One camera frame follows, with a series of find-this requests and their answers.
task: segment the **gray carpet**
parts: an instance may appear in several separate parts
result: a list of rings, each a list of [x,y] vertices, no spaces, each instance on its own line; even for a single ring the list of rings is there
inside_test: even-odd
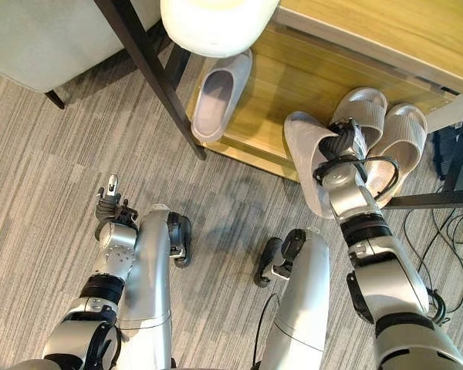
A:
[[[201,64],[192,57],[179,89],[184,101]],[[262,306],[286,286],[275,281],[260,290],[252,283],[259,251],[269,237],[314,225],[331,246],[323,368],[374,368],[373,328],[356,316],[346,287],[346,245],[334,222],[309,211],[298,184],[211,152],[197,160],[123,53],[59,93],[66,97],[64,111],[0,76],[0,369],[38,358],[78,296],[97,252],[94,196],[110,173],[119,174],[120,190],[141,214],[164,203],[193,223],[192,265],[171,267],[179,367],[250,368]],[[438,187],[431,156],[428,143],[402,193]],[[405,211],[386,215],[402,238]],[[439,220],[443,216],[438,212]],[[410,236],[420,251],[431,231],[427,211],[411,215]],[[442,243],[428,265],[434,285],[454,306],[462,278]],[[265,317],[259,353],[273,311]],[[463,308],[450,317],[444,329],[463,353]]]

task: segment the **chair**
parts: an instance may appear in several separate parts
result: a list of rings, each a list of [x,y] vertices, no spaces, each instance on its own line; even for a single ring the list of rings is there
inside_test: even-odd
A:
[[[159,0],[133,0],[148,30],[161,18]],[[44,93],[123,48],[93,0],[0,0],[0,74]]]

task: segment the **slide sandal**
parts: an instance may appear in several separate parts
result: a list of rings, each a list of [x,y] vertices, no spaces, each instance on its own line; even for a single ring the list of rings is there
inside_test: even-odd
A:
[[[252,51],[219,59],[204,77],[192,119],[201,142],[219,140],[226,130],[252,68]]]
[[[355,119],[362,129],[367,149],[382,137],[387,99],[378,89],[360,87],[352,90],[338,104],[330,123]]]
[[[261,35],[279,0],[161,0],[170,38],[200,56],[227,58]]]
[[[418,165],[427,137],[427,120],[416,107],[402,103],[391,109],[386,115],[384,134],[369,152],[368,157],[388,156],[398,162],[400,176],[396,185],[378,201],[384,207],[401,188],[408,174]],[[372,161],[366,164],[367,189],[375,197],[393,177],[393,166],[384,161]]]
[[[337,135],[304,112],[286,117],[284,131],[307,205],[319,217],[334,218],[328,193],[314,179],[313,172],[327,161],[319,150],[319,142]]]

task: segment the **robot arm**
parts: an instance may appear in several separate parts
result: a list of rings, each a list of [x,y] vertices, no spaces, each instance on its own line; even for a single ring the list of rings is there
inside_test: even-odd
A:
[[[355,311],[375,324],[377,368],[463,369],[451,339],[427,317],[427,288],[365,187],[359,166],[364,150],[356,140],[346,140],[361,135],[359,126],[341,123],[338,131],[320,146],[333,159],[316,178],[329,193],[348,245],[353,272],[346,281]]]
[[[43,360],[21,362],[15,370],[108,370],[120,353],[120,334],[115,327],[118,304],[134,260],[137,212],[119,205],[118,179],[110,177],[108,189],[100,189],[96,239],[100,255],[93,272],[63,320],[46,342]]]

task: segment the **wooden shelf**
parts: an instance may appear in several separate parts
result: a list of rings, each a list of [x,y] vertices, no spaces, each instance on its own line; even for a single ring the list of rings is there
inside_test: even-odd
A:
[[[278,22],[463,93],[463,0],[282,0]]]
[[[360,61],[336,46],[285,27],[269,26],[252,46],[254,64],[224,136],[205,146],[218,153],[290,180],[297,180],[283,136],[285,118],[296,110],[327,124],[351,89],[372,86],[391,103],[413,103],[424,112],[451,101],[422,82],[402,77],[387,66]],[[188,104],[193,116],[199,84],[212,66],[207,60]]]

